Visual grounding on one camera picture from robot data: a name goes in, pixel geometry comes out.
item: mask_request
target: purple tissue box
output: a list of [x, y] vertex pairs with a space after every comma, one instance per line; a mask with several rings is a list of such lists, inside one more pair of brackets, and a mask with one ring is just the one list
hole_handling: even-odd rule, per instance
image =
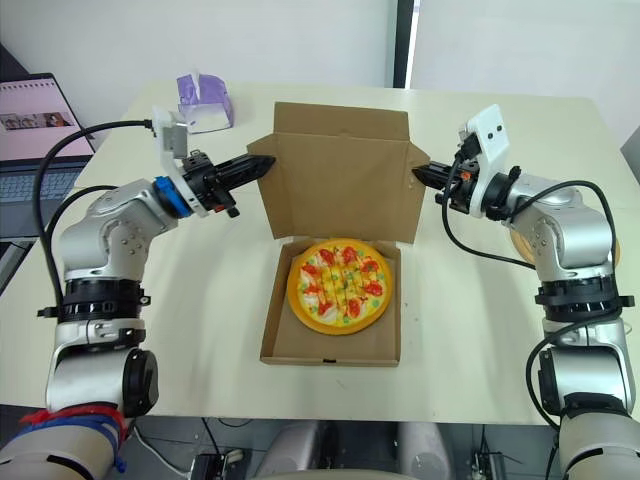
[[214, 75], [178, 78], [180, 105], [190, 133], [212, 132], [233, 126], [233, 108], [227, 87]]

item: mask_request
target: cardboard box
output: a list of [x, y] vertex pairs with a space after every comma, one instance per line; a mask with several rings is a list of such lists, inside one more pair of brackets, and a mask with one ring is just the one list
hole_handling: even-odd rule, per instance
[[[424, 186], [411, 169], [429, 156], [409, 140], [406, 112], [276, 103], [274, 133], [247, 147], [276, 162], [258, 181], [274, 238], [282, 247], [260, 359], [270, 364], [395, 366], [400, 360], [401, 255], [412, 243]], [[352, 335], [315, 332], [286, 300], [291, 261], [318, 239], [369, 241], [395, 270], [384, 315]]]

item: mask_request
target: pizza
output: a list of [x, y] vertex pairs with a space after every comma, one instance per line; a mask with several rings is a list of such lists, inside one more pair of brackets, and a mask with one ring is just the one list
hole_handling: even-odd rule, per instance
[[289, 305], [309, 328], [347, 335], [368, 327], [391, 300], [391, 270], [359, 240], [318, 243], [294, 262], [287, 282]]

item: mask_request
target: red strap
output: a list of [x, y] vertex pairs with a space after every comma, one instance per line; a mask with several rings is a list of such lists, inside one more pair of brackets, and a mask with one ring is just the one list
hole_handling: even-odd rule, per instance
[[38, 410], [30, 415], [25, 415], [20, 419], [21, 423], [31, 423], [38, 425], [54, 418], [79, 417], [82, 415], [107, 415], [113, 418], [120, 427], [119, 438], [120, 444], [124, 442], [127, 433], [127, 427], [124, 423], [124, 416], [115, 408], [106, 405], [83, 405], [81, 407], [69, 407], [57, 412], [49, 412], [48, 410]]

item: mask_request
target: table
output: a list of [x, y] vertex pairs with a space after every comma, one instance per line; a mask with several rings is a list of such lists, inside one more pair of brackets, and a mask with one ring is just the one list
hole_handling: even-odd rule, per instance
[[[580, 98], [437, 93], [377, 88], [230, 84], [234, 128], [194, 135], [190, 148], [215, 163], [244, 153], [272, 131], [274, 101], [406, 110], [411, 138], [433, 160], [451, 163], [457, 129], [491, 103], [502, 107], [511, 139], [508, 164], [558, 180], [595, 180], [607, 193], [622, 245], [621, 294], [640, 295], [640, 188], [593, 103]], [[149, 85], [126, 118], [151, 106], [175, 109], [174, 82]], [[113, 131], [76, 182], [124, 184], [163, 175], [142, 128]], [[446, 238], [425, 195], [414, 245], [400, 244], [402, 356], [397, 368], [268, 366], [259, 361], [273, 275], [283, 241], [273, 240], [255, 183], [234, 192], [239, 218], [193, 215], [151, 247], [143, 287], [147, 340], [158, 357], [157, 415], [333, 418], [538, 424], [524, 365], [542, 336], [534, 273], [479, 259]], [[585, 193], [588, 204], [597, 200]], [[79, 202], [59, 232], [81, 218]], [[505, 228], [453, 212], [453, 230], [481, 250], [516, 255]], [[239, 273], [250, 271], [251, 278]], [[250, 301], [240, 296], [251, 292]], [[36, 319], [53, 294], [41, 249], [33, 248], [0, 297], [0, 402], [44, 405], [54, 321]], [[636, 324], [640, 309], [625, 319]], [[628, 336], [640, 372], [640, 333]], [[635, 418], [640, 420], [640, 409]]]

